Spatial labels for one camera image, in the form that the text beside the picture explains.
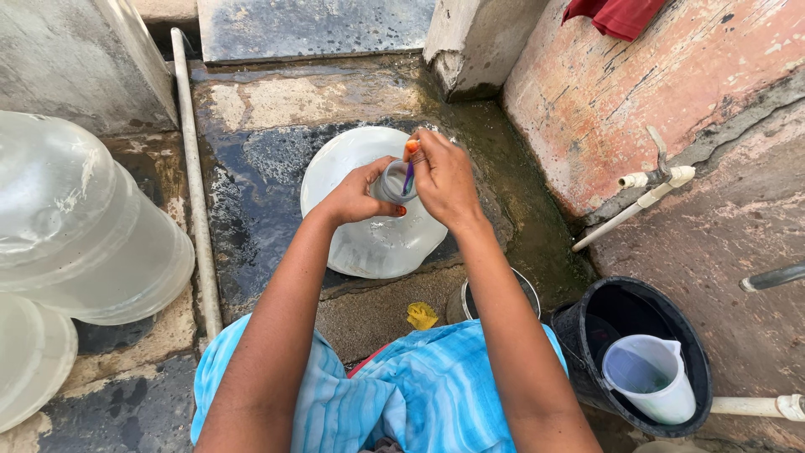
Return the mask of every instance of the light blue dress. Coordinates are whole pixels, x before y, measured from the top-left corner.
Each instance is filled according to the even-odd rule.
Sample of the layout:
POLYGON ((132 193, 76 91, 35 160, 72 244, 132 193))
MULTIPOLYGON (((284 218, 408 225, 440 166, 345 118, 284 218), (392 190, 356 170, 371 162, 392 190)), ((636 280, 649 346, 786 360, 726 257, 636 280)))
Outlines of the light blue dress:
MULTIPOLYGON (((194 444, 248 321, 246 316, 224 329, 201 357, 190 431, 194 444)), ((567 372, 553 331, 543 329, 567 372)), ((514 452, 479 321, 411 332, 352 379, 314 332, 296 401, 291 451, 356 453, 381 437, 414 453, 514 452)))

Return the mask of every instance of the pink painted wall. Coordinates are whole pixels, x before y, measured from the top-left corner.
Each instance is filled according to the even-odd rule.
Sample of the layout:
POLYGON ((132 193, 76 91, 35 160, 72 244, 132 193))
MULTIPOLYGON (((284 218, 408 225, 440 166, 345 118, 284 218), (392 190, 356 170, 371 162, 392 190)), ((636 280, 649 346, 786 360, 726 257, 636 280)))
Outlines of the pink painted wall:
POLYGON ((560 27, 567 4, 548 3, 503 103, 569 218, 615 195, 618 177, 656 168, 646 125, 677 155, 805 67, 801 0, 670 0, 631 44, 587 18, 560 27))

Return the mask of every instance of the black bucket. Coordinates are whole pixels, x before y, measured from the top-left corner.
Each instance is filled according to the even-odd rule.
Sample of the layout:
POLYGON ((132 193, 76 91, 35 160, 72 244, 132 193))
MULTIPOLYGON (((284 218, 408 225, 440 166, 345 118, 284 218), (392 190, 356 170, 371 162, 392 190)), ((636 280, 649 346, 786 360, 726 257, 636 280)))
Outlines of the black bucket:
POLYGON ((599 280, 580 301, 559 307, 549 325, 559 338, 579 401, 618 414, 644 433, 665 438, 694 433, 710 414, 710 362, 699 336, 674 302, 651 285, 627 276, 599 280), (678 425, 655 422, 617 390, 607 387, 601 373, 603 352, 617 338, 636 334, 682 343, 685 372, 696 398, 696 412, 687 422, 678 425))

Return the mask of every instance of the hand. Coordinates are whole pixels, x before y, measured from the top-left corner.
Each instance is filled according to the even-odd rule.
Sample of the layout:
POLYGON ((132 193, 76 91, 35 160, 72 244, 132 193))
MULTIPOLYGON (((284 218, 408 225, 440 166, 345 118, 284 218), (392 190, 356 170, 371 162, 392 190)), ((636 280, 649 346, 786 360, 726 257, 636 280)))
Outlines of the hand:
POLYGON ((467 153, 443 135, 419 129, 410 138, 402 160, 414 162, 414 183, 422 204, 454 235, 488 222, 475 192, 467 153), (419 140, 419 150, 410 140, 419 140))
POLYGON ((322 213, 337 227, 376 215, 402 217, 406 213, 404 206, 383 202, 369 195, 369 185, 378 179, 394 159, 392 156, 381 157, 371 164, 354 168, 311 213, 322 213))

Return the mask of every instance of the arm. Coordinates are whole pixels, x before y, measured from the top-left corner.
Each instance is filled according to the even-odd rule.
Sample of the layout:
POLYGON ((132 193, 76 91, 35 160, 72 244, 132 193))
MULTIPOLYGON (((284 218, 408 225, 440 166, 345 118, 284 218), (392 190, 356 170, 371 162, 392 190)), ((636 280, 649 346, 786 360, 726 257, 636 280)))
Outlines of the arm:
POLYGON ((355 168, 304 218, 232 354, 196 453, 288 451, 332 235, 343 223, 405 214, 369 196, 392 160, 355 168))
POLYGON ((489 363, 518 451, 601 453, 539 320, 481 212, 464 150, 420 130, 416 191, 456 237, 484 330, 489 363))

